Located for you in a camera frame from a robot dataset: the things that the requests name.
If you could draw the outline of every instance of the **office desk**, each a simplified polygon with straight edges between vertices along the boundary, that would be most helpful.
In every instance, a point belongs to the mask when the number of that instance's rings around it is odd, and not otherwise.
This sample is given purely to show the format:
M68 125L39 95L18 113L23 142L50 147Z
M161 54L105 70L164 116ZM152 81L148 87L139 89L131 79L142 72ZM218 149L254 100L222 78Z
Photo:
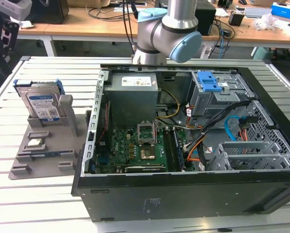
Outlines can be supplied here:
M100 16L111 17L120 14L109 12ZM133 20L131 21L133 38L137 41L137 23L133 16L131 19ZM228 24L229 18L219 19ZM240 27L233 26L236 36L230 41L230 46L290 48L290 35L285 35L278 29L257 31L251 25L252 22L253 19L244 18ZM213 26L210 35L203 36L205 47L201 58L208 58L218 38L218 29ZM54 40L128 42L122 21L106 22L94 19L87 14L85 8L70 8L69 15L63 24L36 24L35 28L22 30L19 39L43 40L48 56L56 56Z
M35 23L33 28L20 29L18 32L18 39L28 40L42 40L46 48L48 56L56 56L53 40L50 36L44 35L48 23Z
M228 9L228 12L234 10L235 6L240 7L261 7L252 5L240 5L238 1L235 1L233 5ZM229 17L220 17L219 20L228 24ZM236 36L230 41L230 46L241 46L241 47L255 47L252 52L252 56L255 54L256 47L267 47L267 48L290 48L290 35L286 35L282 30L275 28L272 30L260 30L252 25L254 19L243 18L241 26L232 28L236 31ZM213 27L213 34L218 34L217 27Z

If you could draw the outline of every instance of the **white plastic bag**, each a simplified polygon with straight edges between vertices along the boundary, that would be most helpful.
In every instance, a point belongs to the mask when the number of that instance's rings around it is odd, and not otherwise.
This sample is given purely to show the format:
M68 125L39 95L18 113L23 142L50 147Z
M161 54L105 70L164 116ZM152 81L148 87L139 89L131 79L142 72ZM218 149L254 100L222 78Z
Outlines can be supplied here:
M278 18L274 17L272 14L266 14L261 18L256 18L253 24L258 31L264 29L271 29L274 31L274 24L277 20Z

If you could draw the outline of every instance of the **hard drive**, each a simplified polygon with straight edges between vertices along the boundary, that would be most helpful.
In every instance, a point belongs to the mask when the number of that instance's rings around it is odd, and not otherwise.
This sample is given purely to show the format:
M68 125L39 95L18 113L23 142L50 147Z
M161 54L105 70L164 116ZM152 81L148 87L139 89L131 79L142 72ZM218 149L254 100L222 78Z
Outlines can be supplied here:
M58 79L53 82L14 80L13 86L24 101L30 118L51 122L66 116L59 107L59 98L65 92Z

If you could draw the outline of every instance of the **open computer tower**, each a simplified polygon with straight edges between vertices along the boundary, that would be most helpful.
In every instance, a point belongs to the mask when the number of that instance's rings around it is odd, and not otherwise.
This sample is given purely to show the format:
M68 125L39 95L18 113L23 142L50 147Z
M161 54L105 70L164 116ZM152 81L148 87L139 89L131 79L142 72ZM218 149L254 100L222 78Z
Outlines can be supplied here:
M267 214L290 122L247 68L102 65L74 178L93 221Z

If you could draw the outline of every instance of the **blue cable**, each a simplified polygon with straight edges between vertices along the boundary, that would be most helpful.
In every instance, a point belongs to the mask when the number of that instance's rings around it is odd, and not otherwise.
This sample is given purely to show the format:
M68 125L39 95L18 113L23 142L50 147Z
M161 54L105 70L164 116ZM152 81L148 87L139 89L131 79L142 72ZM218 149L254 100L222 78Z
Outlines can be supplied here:
M226 130L227 135L231 138L232 141L236 141L235 137L233 137L233 135L232 135L232 133L231 133L229 127L228 127L228 120L229 120L230 118L235 118L235 119L238 119L238 120L239 120L240 117L238 117L238 116L230 116L230 117L228 117L228 118L224 121L224 129Z
M222 33L222 43L221 43L221 51L219 53L219 59L221 58L221 55L222 55L222 48L223 48L223 30L221 30L221 33Z

